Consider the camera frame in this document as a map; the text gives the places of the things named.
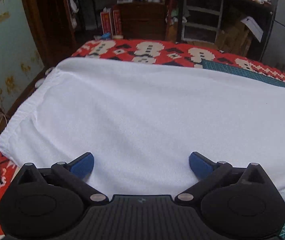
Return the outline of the white cloth garment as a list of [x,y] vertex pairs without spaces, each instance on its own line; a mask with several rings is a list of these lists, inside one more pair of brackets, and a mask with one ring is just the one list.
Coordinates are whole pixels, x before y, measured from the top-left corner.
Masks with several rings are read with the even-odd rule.
[[259,163],[285,200],[285,88],[206,69],[72,57],[60,62],[0,135],[18,166],[91,152],[87,183],[107,196],[170,194],[197,182],[196,151]]

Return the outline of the red patterned knit blanket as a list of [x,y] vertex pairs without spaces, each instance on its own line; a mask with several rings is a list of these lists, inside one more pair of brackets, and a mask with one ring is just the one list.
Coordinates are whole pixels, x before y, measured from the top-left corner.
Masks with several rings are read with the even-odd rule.
[[[260,62],[206,46],[182,43],[143,40],[88,41],[73,56],[189,68],[203,67],[202,60],[208,60],[285,81],[285,73]],[[18,166],[0,152],[0,198],[17,172]],[[0,228],[0,239],[2,238],[3,232]]]

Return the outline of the green cutting mat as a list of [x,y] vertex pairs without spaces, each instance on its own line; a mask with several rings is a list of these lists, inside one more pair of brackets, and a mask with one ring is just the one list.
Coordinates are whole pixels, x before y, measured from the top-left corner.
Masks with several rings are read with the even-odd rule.
[[[234,66],[230,66],[230,65],[222,64],[222,63],[216,63],[216,62],[208,61],[208,60],[202,60],[201,65],[203,66],[204,69],[207,69],[207,70],[214,70],[218,72],[246,77],[249,79],[267,83],[269,85],[274,85],[277,87],[285,88],[285,81],[280,81],[278,79],[274,79],[271,76],[266,76],[264,74],[260,74],[255,71],[252,72],[250,70],[246,70],[243,68],[238,68],[238,67],[234,67]],[[282,237],[282,239],[285,239],[285,225],[281,231],[280,236]]]

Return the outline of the cardboard box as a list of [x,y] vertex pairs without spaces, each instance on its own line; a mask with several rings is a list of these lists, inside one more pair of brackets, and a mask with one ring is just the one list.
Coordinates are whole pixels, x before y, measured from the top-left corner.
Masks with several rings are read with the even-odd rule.
[[250,16],[240,18],[234,24],[220,30],[215,41],[219,50],[246,57],[253,40],[261,43],[263,30]]

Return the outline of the red tall box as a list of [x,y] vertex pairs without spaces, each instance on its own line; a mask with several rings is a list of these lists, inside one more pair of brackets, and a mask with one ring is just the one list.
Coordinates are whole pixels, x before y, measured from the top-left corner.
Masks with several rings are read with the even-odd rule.
[[103,35],[114,39],[122,39],[124,37],[119,8],[104,8],[100,12],[100,20]]

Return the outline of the white drawer shelf unit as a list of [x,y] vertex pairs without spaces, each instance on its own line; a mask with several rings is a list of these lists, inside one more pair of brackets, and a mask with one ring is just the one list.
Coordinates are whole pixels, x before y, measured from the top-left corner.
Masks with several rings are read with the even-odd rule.
[[221,26],[224,0],[184,0],[181,39],[214,44]]

